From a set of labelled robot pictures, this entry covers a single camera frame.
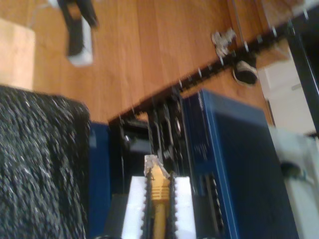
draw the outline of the white cable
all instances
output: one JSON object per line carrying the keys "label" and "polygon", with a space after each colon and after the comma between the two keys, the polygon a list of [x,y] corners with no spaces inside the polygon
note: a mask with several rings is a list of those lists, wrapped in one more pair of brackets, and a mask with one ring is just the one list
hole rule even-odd
{"label": "white cable", "polygon": [[44,3],[44,4],[41,4],[41,5],[38,5],[37,7],[35,7],[35,9],[33,10],[33,13],[32,13],[32,18],[31,18],[31,21],[30,23],[27,25],[28,28],[32,28],[33,25],[35,24],[35,16],[36,16],[36,13],[38,10],[40,9],[45,9],[47,7],[50,7],[51,4],[49,3]]}

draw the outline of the light wood surface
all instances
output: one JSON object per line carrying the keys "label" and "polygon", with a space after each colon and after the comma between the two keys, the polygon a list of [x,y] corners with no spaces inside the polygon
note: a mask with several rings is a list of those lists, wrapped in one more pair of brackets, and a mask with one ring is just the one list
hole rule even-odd
{"label": "light wood surface", "polygon": [[[44,0],[11,0],[17,22],[27,25]],[[7,1],[0,2],[0,8]],[[94,121],[107,122],[141,99],[217,58],[210,35],[231,26],[225,0],[93,0],[99,27],[93,29],[94,63],[75,68],[65,57],[67,34],[60,11],[39,10],[33,29],[34,89],[84,102]],[[202,85],[261,107],[270,122],[258,84],[238,85],[231,70]]]}
{"label": "light wood surface", "polygon": [[0,84],[32,90],[35,34],[0,19]]}

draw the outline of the metal clip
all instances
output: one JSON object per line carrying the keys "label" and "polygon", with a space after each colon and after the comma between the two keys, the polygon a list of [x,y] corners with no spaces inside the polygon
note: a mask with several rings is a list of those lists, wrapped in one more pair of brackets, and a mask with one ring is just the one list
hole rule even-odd
{"label": "metal clip", "polygon": [[119,116],[119,119],[120,119],[120,124],[123,124],[124,123],[124,120],[122,120],[122,117]]}
{"label": "metal clip", "polygon": [[223,60],[223,58],[222,58],[222,57],[219,57],[219,60],[220,60],[221,65],[224,66],[224,60]]}
{"label": "metal clip", "polygon": [[261,35],[257,36],[257,41],[258,41],[259,44],[263,42],[263,38],[262,38]]}
{"label": "metal clip", "polygon": [[272,26],[272,30],[273,30],[273,34],[274,34],[274,36],[275,36],[275,37],[277,37],[277,32],[276,32],[276,29],[275,29],[275,27],[274,27],[274,26]]}
{"label": "metal clip", "polygon": [[244,42],[244,45],[245,45],[246,51],[249,52],[247,41]]}
{"label": "metal clip", "polygon": [[201,70],[200,68],[198,69],[198,73],[199,73],[199,76],[202,78],[202,75],[201,75]]}
{"label": "metal clip", "polygon": [[295,36],[296,32],[295,32],[294,25],[293,25],[293,22],[291,21],[291,19],[289,19],[289,21],[288,21],[288,27],[290,28],[290,31],[291,31],[290,34]]}
{"label": "metal clip", "polygon": [[309,16],[308,16],[308,12],[307,12],[306,9],[304,9],[304,15],[305,15],[306,20],[308,20],[308,19],[309,19]]}

